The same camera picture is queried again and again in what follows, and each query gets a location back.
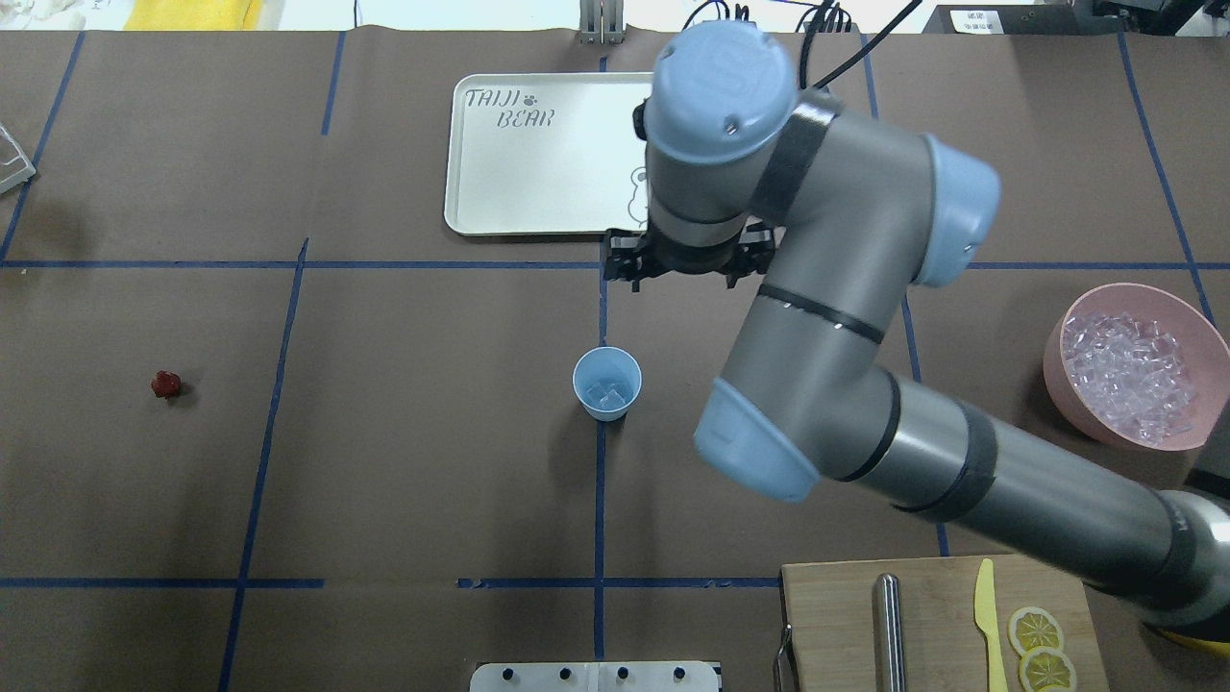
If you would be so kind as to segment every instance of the blue joint cap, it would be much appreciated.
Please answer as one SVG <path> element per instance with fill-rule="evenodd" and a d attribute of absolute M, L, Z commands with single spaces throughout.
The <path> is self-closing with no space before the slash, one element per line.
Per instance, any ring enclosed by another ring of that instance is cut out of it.
<path fill-rule="evenodd" d="M 707 21 L 667 43 L 645 106 L 649 143 L 686 163 L 740 159 L 774 138 L 795 108 L 795 66 L 756 25 Z"/>
<path fill-rule="evenodd" d="M 935 199 L 931 238 L 914 283 L 947 285 L 966 270 L 999 210 L 1000 181 L 995 168 L 924 134 L 931 150 Z"/>
<path fill-rule="evenodd" d="M 713 381 L 692 440 L 717 471 L 777 500 L 802 503 L 820 481 L 786 434 L 722 379 Z"/>

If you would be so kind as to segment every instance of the table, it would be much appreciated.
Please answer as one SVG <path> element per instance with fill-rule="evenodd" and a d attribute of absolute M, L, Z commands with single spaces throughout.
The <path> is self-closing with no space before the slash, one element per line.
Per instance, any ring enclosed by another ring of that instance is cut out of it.
<path fill-rule="evenodd" d="M 5 680 L 460 690 L 482 661 L 705 659 L 729 690 L 766 690 L 782 564 L 1001 552 L 838 483 L 776 504 L 695 456 L 755 280 L 632 294 L 599 280 L 594 237 L 444 225 L 459 79 L 645 70 L 668 38 L 5 34 L 0 64 L 23 68 L 0 71 L 0 120 L 41 171 L 0 197 Z M 813 60 L 859 41 L 823 37 Z M 1210 127 L 1228 50 L 903 36 L 839 79 L 850 108 L 1005 182 L 978 263 L 910 290 L 879 364 L 1177 484 L 1191 456 L 1068 427 L 1041 349 L 1112 280 L 1230 318 L 1230 141 Z M 606 427 L 568 385 L 601 342 L 646 382 Z M 154 399 L 157 370 L 193 393 Z M 1228 680 L 1114 602 L 1090 607 L 1113 690 Z"/>

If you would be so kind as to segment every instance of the pink bowl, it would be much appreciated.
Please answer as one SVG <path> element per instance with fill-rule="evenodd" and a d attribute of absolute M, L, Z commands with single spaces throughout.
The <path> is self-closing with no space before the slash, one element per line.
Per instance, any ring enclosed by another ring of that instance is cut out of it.
<path fill-rule="evenodd" d="M 1175 336 L 1196 386 L 1196 398 L 1186 409 L 1192 430 L 1150 446 L 1119 434 L 1093 415 L 1068 377 L 1059 342 L 1068 317 L 1093 311 L 1107 315 L 1128 312 L 1141 321 L 1156 320 L 1164 332 Z M 1140 283 L 1108 283 L 1081 295 L 1064 312 L 1047 342 L 1042 375 L 1059 413 L 1093 440 L 1128 450 L 1180 452 L 1204 445 L 1230 398 L 1230 348 L 1204 315 L 1175 295 Z"/>

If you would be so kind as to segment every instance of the white tray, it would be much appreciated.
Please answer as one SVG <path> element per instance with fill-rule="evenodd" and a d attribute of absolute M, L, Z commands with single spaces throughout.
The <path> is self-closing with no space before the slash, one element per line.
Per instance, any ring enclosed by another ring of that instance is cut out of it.
<path fill-rule="evenodd" d="M 471 75 L 453 90 L 444 220 L 462 235 L 645 227 L 632 108 L 651 73 Z"/>

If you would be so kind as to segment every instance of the metal bracket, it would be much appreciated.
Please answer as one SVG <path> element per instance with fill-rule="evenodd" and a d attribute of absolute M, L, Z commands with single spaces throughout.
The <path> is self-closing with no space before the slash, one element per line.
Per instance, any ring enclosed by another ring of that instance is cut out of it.
<path fill-rule="evenodd" d="M 0 124 L 0 193 L 17 187 L 34 175 L 30 157 L 17 140 Z"/>
<path fill-rule="evenodd" d="M 722 692 L 721 670 L 705 661 L 482 664 L 470 692 Z"/>
<path fill-rule="evenodd" d="M 624 0 L 581 0 L 582 43 L 624 43 Z"/>
<path fill-rule="evenodd" d="M 764 221 L 749 224 L 732 238 L 729 256 L 713 270 L 726 275 L 726 286 L 734 288 L 738 280 L 753 273 L 764 274 L 777 251 L 776 229 Z M 606 229 L 603 237 L 603 278 L 630 280 L 632 291 L 640 293 L 641 280 L 659 277 L 670 270 L 656 253 L 652 232 L 638 230 Z"/>

